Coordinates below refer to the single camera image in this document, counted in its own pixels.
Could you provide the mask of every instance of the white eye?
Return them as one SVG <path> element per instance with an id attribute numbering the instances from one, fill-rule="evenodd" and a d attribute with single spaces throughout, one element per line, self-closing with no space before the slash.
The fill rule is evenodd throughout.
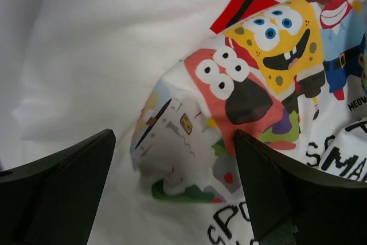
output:
<path id="1" fill-rule="evenodd" d="M 244 22 L 244 28 L 253 31 L 255 42 L 263 51 L 273 50 L 279 43 L 279 28 L 267 17 L 254 17 Z"/>
<path id="2" fill-rule="evenodd" d="M 210 85 L 210 91 L 221 100 L 227 100 L 234 89 L 233 80 L 226 74 L 217 75 L 216 81 Z"/>
<path id="3" fill-rule="evenodd" d="M 196 76 L 205 84 L 215 82 L 219 74 L 219 67 L 213 60 L 203 60 L 195 70 Z"/>
<path id="4" fill-rule="evenodd" d="M 235 81 L 244 81 L 250 73 L 250 68 L 243 59 L 235 59 L 231 62 L 231 66 L 226 68 L 227 74 Z"/>
<path id="5" fill-rule="evenodd" d="M 273 18 L 281 30 L 286 30 L 291 35 L 299 32 L 303 24 L 300 13 L 289 6 L 278 5 L 264 12 L 267 17 Z"/>
<path id="6" fill-rule="evenodd" d="M 237 54 L 235 50 L 228 46 L 219 48 L 213 56 L 213 60 L 222 67 L 227 67 L 228 61 L 234 60 L 236 58 Z"/>

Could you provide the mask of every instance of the open black mouth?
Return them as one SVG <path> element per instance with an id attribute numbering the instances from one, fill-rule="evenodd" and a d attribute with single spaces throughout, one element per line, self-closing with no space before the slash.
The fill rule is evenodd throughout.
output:
<path id="1" fill-rule="evenodd" d="M 310 29 L 307 29 L 292 51 L 274 57 L 265 57 L 263 60 L 265 67 L 274 70 L 290 69 L 302 57 L 309 37 Z"/>
<path id="2" fill-rule="evenodd" d="M 235 89 L 225 102 L 225 112 L 234 125 L 260 120 L 271 108 L 269 94 L 257 83 L 245 79 L 235 81 Z"/>

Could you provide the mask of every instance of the purple shape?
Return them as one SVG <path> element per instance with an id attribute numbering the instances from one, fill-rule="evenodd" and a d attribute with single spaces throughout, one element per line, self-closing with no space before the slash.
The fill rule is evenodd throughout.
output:
<path id="1" fill-rule="evenodd" d="M 289 120 L 289 114 L 286 109 L 283 110 L 282 119 L 272 126 L 273 133 L 276 135 L 287 134 L 292 129 L 291 121 Z"/>

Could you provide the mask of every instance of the belt buckle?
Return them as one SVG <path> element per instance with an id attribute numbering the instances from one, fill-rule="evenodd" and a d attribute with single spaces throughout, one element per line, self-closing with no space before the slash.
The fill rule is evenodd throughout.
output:
<path id="1" fill-rule="evenodd" d="M 339 56 L 339 62 L 340 62 L 340 68 L 344 68 L 345 64 L 346 64 L 346 60 L 345 60 L 345 54 L 342 53 Z"/>

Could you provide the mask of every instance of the black stripe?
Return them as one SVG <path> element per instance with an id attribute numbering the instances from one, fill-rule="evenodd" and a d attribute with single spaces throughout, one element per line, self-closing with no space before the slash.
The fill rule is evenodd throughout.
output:
<path id="1" fill-rule="evenodd" d="M 243 2 L 243 4 L 241 5 L 241 7 L 239 8 L 239 10 L 237 11 L 237 13 L 231 18 L 231 20 L 229 20 L 229 22 L 227 23 L 227 25 L 225 27 L 228 28 L 228 27 L 232 26 L 233 24 L 239 22 L 239 20 L 244 15 L 246 10 L 250 7 L 250 5 L 253 1 L 254 0 L 245 0 Z"/>

